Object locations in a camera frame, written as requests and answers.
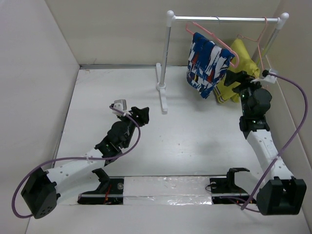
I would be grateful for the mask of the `blue white red patterned trousers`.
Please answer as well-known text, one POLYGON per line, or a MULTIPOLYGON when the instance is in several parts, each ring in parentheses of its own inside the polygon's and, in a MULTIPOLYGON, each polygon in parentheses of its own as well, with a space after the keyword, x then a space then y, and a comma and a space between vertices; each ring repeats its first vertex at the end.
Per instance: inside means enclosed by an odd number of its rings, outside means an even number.
POLYGON ((235 55, 196 32, 190 48, 187 82, 206 99, 225 76, 235 55))

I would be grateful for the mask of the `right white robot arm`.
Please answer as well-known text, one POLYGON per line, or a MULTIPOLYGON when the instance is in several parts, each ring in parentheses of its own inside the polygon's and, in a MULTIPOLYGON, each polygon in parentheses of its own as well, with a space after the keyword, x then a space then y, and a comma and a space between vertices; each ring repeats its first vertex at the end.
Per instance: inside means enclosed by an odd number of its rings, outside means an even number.
POLYGON ((297 215, 301 209, 307 185, 303 179, 297 179, 285 165, 281 155, 298 134, 298 127, 281 150, 277 150, 272 139, 265 114, 271 107, 272 95, 263 88, 262 82, 275 83, 279 75, 264 70, 262 77, 256 79, 245 71, 238 73, 227 71, 224 85, 234 82, 238 86, 232 91, 240 96, 242 116, 239 127, 247 142, 254 150, 263 175, 260 179, 250 178, 246 188, 249 197, 241 204, 241 209, 254 199, 258 212, 262 215, 297 215))

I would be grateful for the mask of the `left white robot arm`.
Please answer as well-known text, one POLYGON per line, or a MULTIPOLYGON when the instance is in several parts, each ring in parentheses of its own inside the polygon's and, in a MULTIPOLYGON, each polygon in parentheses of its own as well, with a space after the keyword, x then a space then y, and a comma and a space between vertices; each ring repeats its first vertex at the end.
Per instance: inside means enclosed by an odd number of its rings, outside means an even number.
POLYGON ((65 164, 48 170, 39 165, 22 181, 21 196, 31 211, 40 219, 47 216, 59 203, 73 194, 106 194, 110 191, 110 178, 104 167, 131 152, 130 146, 135 129, 149 123, 149 107, 132 107, 124 111, 112 104, 110 109, 119 119, 107 132, 106 137, 84 156, 65 157, 65 164))

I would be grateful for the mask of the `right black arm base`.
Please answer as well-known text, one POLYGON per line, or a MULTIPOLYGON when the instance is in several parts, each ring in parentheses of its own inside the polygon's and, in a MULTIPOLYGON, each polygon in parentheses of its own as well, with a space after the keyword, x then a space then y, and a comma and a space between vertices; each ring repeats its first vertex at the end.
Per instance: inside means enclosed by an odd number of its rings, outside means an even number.
POLYGON ((211 193, 213 204, 243 204, 248 200, 258 179, 246 168, 230 168, 226 175, 209 178, 205 190, 211 193))

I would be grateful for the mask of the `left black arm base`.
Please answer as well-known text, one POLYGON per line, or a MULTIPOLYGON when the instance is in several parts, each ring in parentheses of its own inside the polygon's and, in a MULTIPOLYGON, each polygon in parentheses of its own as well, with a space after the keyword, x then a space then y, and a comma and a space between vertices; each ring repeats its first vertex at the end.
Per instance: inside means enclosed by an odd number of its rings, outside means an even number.
POLYGON ((124 177, 109 177, 102 169, 95 169, 99 185, 95 190, 78 196, 80 205, 123 205, 124 177))

